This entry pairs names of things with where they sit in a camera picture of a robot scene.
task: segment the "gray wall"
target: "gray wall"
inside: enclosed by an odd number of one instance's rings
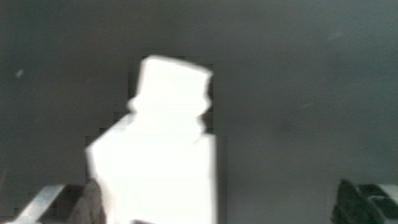
[[[154,53],[216,71],[230,224],[328,223],[340,178],[398,182],[395,0],[10,0],[0,17],[4,211],[84,183]]]

